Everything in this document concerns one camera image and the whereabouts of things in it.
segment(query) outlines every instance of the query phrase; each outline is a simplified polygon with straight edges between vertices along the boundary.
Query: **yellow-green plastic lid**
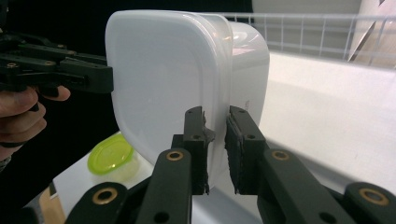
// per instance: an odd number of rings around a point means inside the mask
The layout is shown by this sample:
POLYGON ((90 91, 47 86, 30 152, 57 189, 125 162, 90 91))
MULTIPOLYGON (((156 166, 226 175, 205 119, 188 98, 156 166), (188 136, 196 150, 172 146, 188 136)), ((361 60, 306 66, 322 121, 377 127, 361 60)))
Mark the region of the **yellow-green plastic lid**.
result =
POLYGON ((88 169, 95 175, 105 175, 131 161, 133 154, 132 146, 121 133, 116 133, 93 148, 88 169))

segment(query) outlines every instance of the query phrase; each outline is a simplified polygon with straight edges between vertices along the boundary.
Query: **brass screw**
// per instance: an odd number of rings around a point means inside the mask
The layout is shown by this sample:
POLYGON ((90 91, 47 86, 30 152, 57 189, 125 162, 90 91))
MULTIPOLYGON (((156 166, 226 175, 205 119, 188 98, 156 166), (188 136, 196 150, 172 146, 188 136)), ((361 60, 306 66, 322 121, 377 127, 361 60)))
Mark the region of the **brass screw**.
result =
POLYGON ((7 67, 8 68, 13 68, 13 67, 16 67, 17 65, 15 64, 15 63, 8 63, 7 64, 7 67))
POLYGON ((375 189, 360 189, 359 194, 363 199, 370 203, 386 206, 389 204, 389 199, 383 193, 375 189))
POLYGON ((179 161, 183 159, 183 153, 180 151, 171 151, 166 154, 166 159, 168 159, 169 161, 179 161))
POLYGON ((279 161, 286 161, 290 158, 288 153, 279 150, 273 151, 272 156, 279 161))
POLYGON ((95 194, 93 194, 92 201, 100 205, 107 204, 111 203, 111 201, 113 201, 117 195, 117 190, 114 188, 99 189, 95 194), (104 198, 103 193, 109 193, 109 196, 104 198))

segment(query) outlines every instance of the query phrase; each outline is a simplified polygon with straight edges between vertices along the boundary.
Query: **white wire shelf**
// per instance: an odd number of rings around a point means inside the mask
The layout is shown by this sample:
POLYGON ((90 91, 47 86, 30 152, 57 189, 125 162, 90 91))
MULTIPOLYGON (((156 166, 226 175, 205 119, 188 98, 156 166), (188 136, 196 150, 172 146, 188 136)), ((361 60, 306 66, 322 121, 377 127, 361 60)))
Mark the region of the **white wire shelf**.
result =
POLYGON ((255 27, 269 50, 396 68, 396 15, 216 14, 255 27))

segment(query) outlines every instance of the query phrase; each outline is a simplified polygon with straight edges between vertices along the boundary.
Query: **human hand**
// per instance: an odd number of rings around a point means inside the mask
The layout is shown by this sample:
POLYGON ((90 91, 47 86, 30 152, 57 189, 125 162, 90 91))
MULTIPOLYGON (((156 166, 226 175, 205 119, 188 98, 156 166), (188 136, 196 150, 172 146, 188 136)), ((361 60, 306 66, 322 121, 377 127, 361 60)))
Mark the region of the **human hand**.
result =
MULTIPOLYGON (((58 87, 57 97, 44 97, 54 101, 64 101, 70 96, 65 87, 58 87)), ((37 91, 28 87, 26 91, 0 91, 0 143, 26 142, 39 134, 46 126, 44 120, 46 108, 38 102, 37 91), (38 104, 38 111, 29 111, 38 104)), ((6 159, 18 147, 4 147, 0 145, 0 161, 6 159)))

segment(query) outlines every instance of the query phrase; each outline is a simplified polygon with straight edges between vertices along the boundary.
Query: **white plastic container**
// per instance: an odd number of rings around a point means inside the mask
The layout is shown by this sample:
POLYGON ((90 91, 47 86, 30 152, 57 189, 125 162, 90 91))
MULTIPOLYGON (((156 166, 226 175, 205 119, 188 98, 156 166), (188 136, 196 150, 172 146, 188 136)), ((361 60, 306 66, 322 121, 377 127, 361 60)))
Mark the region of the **white plastic container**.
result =
POLYGON ((179 11, 114 13, 106 27, 113 67, 114 112, 126 140, 152 164, 182 134, 184 114, 202 106, 209 145, 209 185, 226 168, 224 136, 230 104, 259 124, 269 53, 252 27, 224 17, 179 11))

